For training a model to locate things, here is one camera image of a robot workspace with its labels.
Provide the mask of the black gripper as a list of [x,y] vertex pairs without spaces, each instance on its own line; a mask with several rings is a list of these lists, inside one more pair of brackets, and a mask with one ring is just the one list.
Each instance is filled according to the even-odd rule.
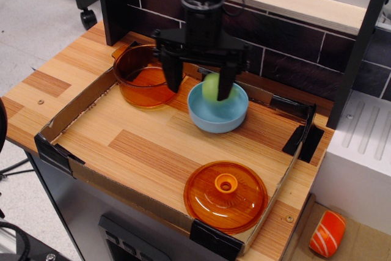
[[226,100],[236,75],[248,67],[250,45],[224,31],[225,0],[180,1],[185,24],[153,33],[154,55],[161,62],[167,86],[172,92],[179,91],[183,62],[220,67],[217,100]]

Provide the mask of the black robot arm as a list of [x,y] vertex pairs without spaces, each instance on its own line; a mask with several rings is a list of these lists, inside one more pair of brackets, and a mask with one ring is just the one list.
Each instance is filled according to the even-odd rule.
[[160,61],[168,88],[178,92],[184,63],[220,69],[217,100],[228,98],[236,76],[248,65],[250,45],[224,31],[225,0],[180,0],[185,25],[153,33],[155,57]]

